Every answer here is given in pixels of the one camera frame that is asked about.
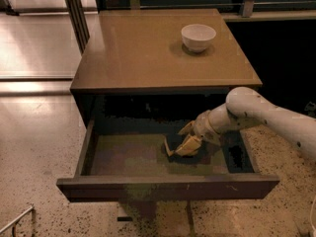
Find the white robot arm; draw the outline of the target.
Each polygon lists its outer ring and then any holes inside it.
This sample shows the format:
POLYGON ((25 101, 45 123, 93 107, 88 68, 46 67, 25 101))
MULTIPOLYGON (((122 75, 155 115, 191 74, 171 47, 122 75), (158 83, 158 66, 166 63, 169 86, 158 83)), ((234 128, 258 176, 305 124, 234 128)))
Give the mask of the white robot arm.
POLYGON ((266 125, 316 159, 316 118, 278 107, 247 87, 234 88, 224 104, 201 113, 184 126, 179 134, 185 139, 175 152, 181 156, 195 155, 204 141, 210 142, 216 135, 258 124, 266 125))

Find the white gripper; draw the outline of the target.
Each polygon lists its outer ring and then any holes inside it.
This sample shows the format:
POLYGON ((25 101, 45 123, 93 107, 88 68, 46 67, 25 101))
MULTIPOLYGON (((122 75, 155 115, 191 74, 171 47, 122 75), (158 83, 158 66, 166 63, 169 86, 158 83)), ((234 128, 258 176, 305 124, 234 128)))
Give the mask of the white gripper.
POLYGON ((211 111, 201 113, 195 121, 189 121, 179 130, 181 142, 175 149, 176 154, 180 156, 196 155, 201 147, 201 141, 215 142, 218 139, 218 133, 210 122, 210 114, 211 111))

